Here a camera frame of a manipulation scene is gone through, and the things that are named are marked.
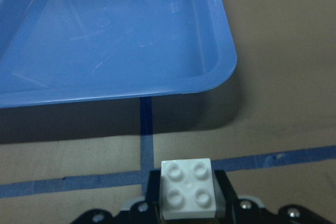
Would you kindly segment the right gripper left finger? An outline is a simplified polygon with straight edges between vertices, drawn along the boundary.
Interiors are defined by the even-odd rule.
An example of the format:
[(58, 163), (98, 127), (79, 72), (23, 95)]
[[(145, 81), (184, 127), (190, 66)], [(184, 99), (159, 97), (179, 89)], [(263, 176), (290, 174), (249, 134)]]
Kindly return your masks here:
[(145, 202), (148, 204), (159, 208), (160, 202), (160, 180), (161, 180), (161, 171), (152, 170), (149, 173), (149, 179), (146, 188)]

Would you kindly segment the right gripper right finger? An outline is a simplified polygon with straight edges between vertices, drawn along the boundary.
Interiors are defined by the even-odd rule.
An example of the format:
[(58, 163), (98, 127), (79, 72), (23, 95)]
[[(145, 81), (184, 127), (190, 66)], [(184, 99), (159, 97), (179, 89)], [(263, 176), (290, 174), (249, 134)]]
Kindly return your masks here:
[(216, 181), (219, 186), (218, 191), (218, 200), (219, 205), (223, 208), (226, 208), (227, 206), (231, 205), (233, 202), (236, 201), (236, 192), (226, 175), (225, 171), (223, 170), (214, 170), (214, 174), (216, 177)]

